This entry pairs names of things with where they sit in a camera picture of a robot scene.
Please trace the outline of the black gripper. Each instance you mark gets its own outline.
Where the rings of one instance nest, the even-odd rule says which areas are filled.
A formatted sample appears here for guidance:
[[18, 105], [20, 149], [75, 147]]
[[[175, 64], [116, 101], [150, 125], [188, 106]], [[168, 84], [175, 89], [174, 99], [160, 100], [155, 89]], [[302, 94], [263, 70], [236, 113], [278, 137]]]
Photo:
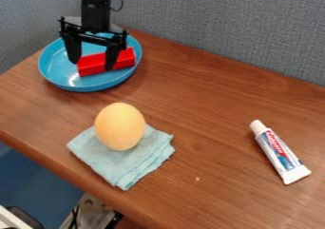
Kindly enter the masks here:
[[107, 71], [112, 70], [116, 62], [120, 49], [127, 47], [128, 31], [113, 23], [108, 25], [108, 31], [89, 31], [81, 29], [81, 18], [76, 16], [61, 16], [60, 36], [63, 38], [68, 60], [76, 64], [81, 57], [81, 43], [87, 42], [105, 47], [108, 44], [115, 44], [107, 47], [105, 64]]

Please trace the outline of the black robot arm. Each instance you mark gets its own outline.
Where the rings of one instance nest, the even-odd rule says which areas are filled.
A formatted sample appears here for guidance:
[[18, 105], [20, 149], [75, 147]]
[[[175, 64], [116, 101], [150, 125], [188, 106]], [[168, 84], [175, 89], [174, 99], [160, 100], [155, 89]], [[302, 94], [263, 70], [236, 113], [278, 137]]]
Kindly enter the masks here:
[[111, 22], [111, 0], [81, 0], [81, 16], [61, 16], [60, 37], [68, 60], [76, 64], [81, 58], [81, 43], [105, 47], [104, 70], [112, 70], [117, 55], [127, 49], [128, 31]]

